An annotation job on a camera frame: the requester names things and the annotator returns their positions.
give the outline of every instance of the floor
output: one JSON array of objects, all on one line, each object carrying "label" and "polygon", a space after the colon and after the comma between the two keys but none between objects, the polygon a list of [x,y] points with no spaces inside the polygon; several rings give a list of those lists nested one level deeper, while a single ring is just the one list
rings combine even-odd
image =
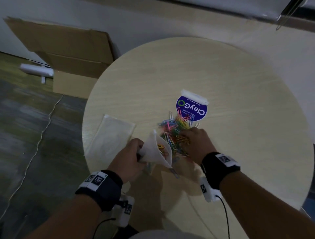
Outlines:
[{"label": "floor", "polygon": [[[18,69],[21,63],[29,62],[0,53],[0,213],[20,184],[48,114],[61,97],[52,92],[51,79],[42,85],[40,77]],[[0,239],[22,238],[34,230],[88,176],[82,146],[85,104],[85,99],[64,96],[56,106],[26,180],[2,219],[5,223],[0,223]],[[303,207],[315,219],[315,180]],[[99,230],[96,238],[106,231]]]}]

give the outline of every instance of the person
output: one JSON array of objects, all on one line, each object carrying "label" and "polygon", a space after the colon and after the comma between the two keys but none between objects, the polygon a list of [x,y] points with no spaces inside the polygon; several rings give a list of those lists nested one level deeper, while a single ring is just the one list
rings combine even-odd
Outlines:
[{"label": "person", "polygon": [[[181,134],[190,139],[190,144],[182,147],[202,166],[210,186],[220,189],[249,238],[315,238],[315,224],[310,218],[256,184],[238,166],[225,167],[216,157],[218,152],[205,130],[194,127]],[[137,162],[137,151],[142,145],[137,138],[129,141],[107,170],[101,171],[106,178],[97,178],[96,184],[102,180],[98,185],[101,192],[84,192],[84,187],[80,187],[70,206],[52,215],[26,238],[91,238],[101,212],[111,210],[113,201],[119,200],[117,190],[144,168],[143,163]],[[96,179],[92,175],[85,182],[91,182],[93,177]]]}]

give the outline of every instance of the table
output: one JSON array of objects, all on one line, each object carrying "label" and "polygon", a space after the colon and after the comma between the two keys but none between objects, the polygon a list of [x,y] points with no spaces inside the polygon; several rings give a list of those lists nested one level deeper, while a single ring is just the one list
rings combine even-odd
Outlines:
[{"label": "table", "polygon": [[[270,67],[240,49],[202,38],[167,38],[139,46],[113,62],[88,99],[83,118],[87,148],[102,116],[134,122],[133,136],[145,140],[168,118],[180,91],[209,101],[200,121],[218,151],[235,158],[242,171],[295,208],[312,180],[314,154],[308,125],[293,94]],[[90,171],[108,162],[87,161]],[[206,203],[200,168],[187,160],[174,166],[176,179],[157,166],[131,183],[135,198],[130,224],[137,230],[182,230],[227,238],[221,202]],[[227,207],[233,238],[246,234]]]}]

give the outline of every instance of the cardboard box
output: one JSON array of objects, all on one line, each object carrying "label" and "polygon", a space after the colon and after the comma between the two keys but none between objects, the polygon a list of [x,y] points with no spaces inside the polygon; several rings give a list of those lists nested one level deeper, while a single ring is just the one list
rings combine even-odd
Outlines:
[{"label": "cardboard box", "polygon": [[53,92],[88,98],[97,79],[113,62],[106,32],[17,18],[5,22],[29,51],[54,69]]}]

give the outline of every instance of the green recycling logo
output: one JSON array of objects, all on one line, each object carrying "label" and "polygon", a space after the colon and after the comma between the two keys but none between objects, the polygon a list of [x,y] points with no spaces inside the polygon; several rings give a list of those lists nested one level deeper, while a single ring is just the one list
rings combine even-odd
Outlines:
[{"label": "green recycling logo", "polygon": [[183,100],[179,100],[177,103],[178,103],[179,106],[184,106],[185,105],[185,101],[183,101]]}]

